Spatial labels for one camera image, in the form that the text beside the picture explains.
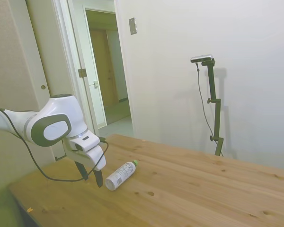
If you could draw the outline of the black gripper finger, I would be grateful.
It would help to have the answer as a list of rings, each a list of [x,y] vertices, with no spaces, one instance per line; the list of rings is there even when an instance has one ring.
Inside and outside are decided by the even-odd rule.
[[[82,179],[83,179],[83,180],[88,180],[89,174],[87,173],[87,170],[86,170],[86,168],[84,167],[84,165],[81,164],[81,163],[79,163],[79,162],[76,162],[76,161],[75,161],[75,165],[76,165],[76,167],[77,167],[79,173],[81,174]]]
[[[94,176],[95,176],[95,180],[96,180],[97,186],[99,188],[101,188],[103,186],[102,171],[101,170],[99,170],[99,171],[94,170],[93,173],[94,173]]]

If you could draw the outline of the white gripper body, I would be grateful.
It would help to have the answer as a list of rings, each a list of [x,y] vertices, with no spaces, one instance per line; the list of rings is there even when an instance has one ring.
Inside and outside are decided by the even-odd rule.
[[[63,140],[66,156],[73,161],[79,162],[86,167],[95,167],[96,171],[101,170],[106,165],[106,159],[102,148],[99,146],[99,138],[82,138]]]

